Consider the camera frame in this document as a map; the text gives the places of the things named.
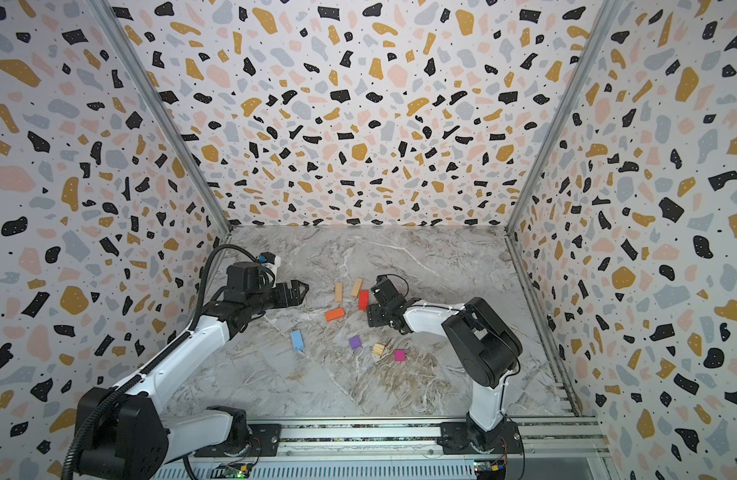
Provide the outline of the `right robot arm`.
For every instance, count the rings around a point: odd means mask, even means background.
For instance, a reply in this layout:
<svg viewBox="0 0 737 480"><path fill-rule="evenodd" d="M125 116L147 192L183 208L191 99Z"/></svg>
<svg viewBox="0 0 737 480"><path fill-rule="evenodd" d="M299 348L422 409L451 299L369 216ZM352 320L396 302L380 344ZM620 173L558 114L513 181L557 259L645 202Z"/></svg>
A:
<svg viewBox="0 0 737 480"><path fill-rule="evenodd" d="M389 274L377 277L376 299L366 308L368 325L402 335L430 333L446 338L472 380L473 393L462 433L445 434L442 446L456 453L490 453L506 445L504 406L510 379L521 371L523 346L513 330L480 297L444 305L404 296Z"/></svg>

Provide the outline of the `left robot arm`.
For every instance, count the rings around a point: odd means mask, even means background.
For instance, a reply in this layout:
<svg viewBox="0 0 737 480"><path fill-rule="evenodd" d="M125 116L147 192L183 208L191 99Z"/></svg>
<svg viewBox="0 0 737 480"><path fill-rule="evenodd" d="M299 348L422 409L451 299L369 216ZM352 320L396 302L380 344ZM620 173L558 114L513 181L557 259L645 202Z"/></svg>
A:
<svg viewBox="0 0 737 480"><path fill-rule="evenodd" d="M162 412L176 390L254 320L304 303L308 284L276 282L276 268L278 261L266 257L232 264L226 285L198 308L198 318L176 339L115 386L88 390L78 404L60 476L150 479L164 464L186 463L204 448L228 456L260 454L262 442L242 409L212 406L184 417Z"/></svg>

